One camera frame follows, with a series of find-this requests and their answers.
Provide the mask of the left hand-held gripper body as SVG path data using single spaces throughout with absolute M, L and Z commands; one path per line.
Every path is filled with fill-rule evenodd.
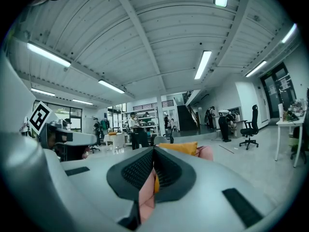
M 58 118 L 42 101 L 32 112 L 29 124 L 42 148 L 53 148 L 56 144 L 73 141 L 73 133 L 66 130 L 66 121 Z

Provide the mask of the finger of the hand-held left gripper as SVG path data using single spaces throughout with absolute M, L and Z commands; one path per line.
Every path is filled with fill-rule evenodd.
M 93 134 L 73 132 L 72 133 L 72 146 L 90 146 L 97 144 L 97 137 Z

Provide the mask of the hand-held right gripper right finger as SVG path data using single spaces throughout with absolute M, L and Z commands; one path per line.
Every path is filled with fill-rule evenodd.
M 155 148 L 160 189 L 144 232 L 258 232 L 272 201 L 236 172 L 213 161 Z

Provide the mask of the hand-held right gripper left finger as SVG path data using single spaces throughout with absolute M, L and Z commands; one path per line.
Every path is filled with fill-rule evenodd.
M 92 205 L 118 224 L 142 224 L 154 210 L 153 152 L 150 148 L 61 165 Z

